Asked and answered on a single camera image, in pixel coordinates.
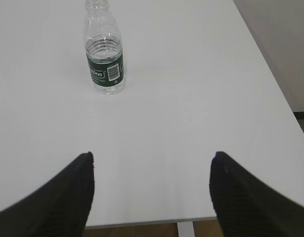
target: white wall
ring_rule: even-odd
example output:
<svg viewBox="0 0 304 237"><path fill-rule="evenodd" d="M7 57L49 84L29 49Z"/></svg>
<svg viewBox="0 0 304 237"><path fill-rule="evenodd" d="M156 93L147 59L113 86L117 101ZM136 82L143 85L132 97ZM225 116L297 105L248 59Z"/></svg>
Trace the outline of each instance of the white wall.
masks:
<svg viewBox="0 0 304 237"><path fill-rule="evenodd" d="M234 0L294 112L304 111L304 0Z"/></svg>

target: water bottle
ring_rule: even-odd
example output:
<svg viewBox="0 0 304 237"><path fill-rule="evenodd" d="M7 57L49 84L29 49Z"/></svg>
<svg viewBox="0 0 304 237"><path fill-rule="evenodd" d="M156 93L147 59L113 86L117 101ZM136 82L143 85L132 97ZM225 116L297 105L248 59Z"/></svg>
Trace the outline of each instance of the water bottle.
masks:
<svg viewBox="0 0 304 237"><path fill-rule="evenodd" d="M121 33L108 0L86 0L84 45L95 87L110 95L125 86Z"/></svg>

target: floor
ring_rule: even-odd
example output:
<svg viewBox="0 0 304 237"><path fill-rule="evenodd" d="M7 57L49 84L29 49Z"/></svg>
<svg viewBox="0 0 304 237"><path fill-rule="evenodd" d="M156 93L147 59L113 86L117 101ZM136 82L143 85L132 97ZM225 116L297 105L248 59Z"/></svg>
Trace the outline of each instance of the floor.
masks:
<svg viewBox="0 0 304 237"><path fill-rule="evenodd" d="M299 124L304 131L304 120ZM195 237L223 237L218 221L193 223ZM178 237L176 223L86 230L83 237Z"/></svg>

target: table surface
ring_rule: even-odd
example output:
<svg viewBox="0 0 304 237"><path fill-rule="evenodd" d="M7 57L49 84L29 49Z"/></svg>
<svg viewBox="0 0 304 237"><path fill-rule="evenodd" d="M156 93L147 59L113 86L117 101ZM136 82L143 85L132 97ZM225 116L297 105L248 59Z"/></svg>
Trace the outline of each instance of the table surface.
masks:
<svg viewBox="0 0 304 237"><path fill-rule="evenodd" d="M233 1L110 2L113 96L91 85L82 0L0 1L0 210L88 151L88 226L215 216L216 151L304 205L303 132Z"/></svg>

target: bottle label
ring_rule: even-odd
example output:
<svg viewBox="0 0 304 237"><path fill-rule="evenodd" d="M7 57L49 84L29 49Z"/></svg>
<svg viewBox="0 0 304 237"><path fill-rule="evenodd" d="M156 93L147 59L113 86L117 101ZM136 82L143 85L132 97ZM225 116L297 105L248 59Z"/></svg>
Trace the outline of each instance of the bottle label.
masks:
<svg viewBox="0 0 304 237"><path fill-rule="evenodd" d="M112 87L123 80L123 54L114 62L97 64L87 56L91 78L94 83L103 87Z"/></svg>

